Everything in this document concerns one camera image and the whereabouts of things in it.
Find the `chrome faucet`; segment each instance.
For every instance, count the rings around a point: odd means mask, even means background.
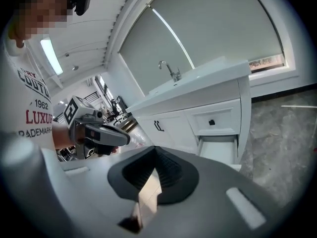
[[[169,67],[168,63],[165,62],[165,61],[159,61],[158,63],[158,67],[159,69],[162,69],[162,63],[166,64],[168,70],[169,70],[169,73],[170,73],[170,76],[172,77],[172,79],[174,80],[174,82],[177,82],[178,80],[180,80],[182,78],[182,75],[180,74],[180,71],[178,69],[178,72],[177,73],[174,73],[171,68]]]

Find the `window sill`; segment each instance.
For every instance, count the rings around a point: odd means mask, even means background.
[[[291,77],[297,77],[298,71],[289,66],[283,66],[265,71],[259,71],[249,75],[250,87],[269,84]]]

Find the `open drawer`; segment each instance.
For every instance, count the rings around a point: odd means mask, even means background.
[[[197,155],[229,165],[239,171],[237,136],[202,136]]]

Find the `white t-shirt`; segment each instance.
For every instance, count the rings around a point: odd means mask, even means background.
[[[26,44],[16,46],[7,30],[0,43],[0,129],[55,150],[51,96]]]

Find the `marble floor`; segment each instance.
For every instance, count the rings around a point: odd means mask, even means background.
[[[305,187],[316,148],[316,89],[253,103],[240,172],[285,206]]]

